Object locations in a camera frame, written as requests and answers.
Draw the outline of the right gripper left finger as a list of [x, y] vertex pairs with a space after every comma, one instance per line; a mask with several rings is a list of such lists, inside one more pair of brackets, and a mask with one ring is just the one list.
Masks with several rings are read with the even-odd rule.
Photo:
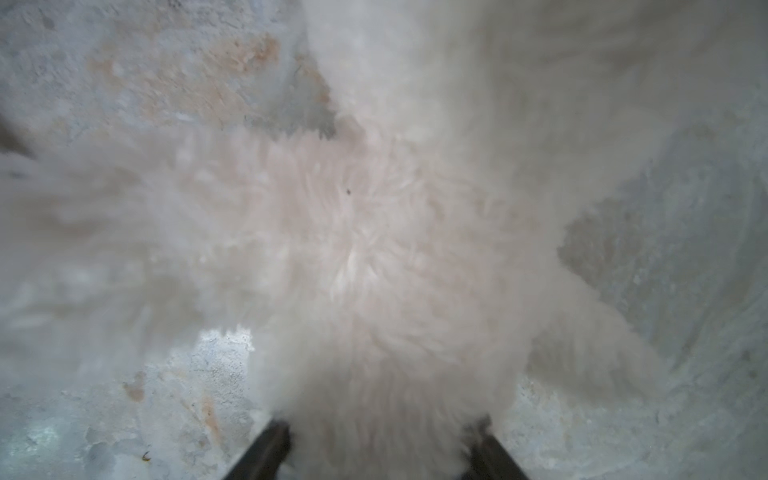
[[275, 480], [292, 447], [290, 426], [271, 420], [224, 480]]

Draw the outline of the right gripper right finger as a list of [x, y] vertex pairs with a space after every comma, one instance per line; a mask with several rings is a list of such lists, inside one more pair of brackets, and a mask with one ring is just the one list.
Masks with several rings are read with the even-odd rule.
[[491, 431], [492, 420], [485, 416], [467, 427], [463, 443], [469, 466], [461, 480], [529, 480], [529, 476]]

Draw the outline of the white plush teddy bear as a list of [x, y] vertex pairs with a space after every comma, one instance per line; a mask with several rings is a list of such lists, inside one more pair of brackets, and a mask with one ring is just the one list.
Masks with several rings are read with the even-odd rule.
[[660, 356], [557, 251], [767, 70], [763, 1], [306, 1], [334, 136], [184, 126], [1, 157], [1, 384], [249, 329], [315, 479], [454, 479], [520, 375], [653, 395]]

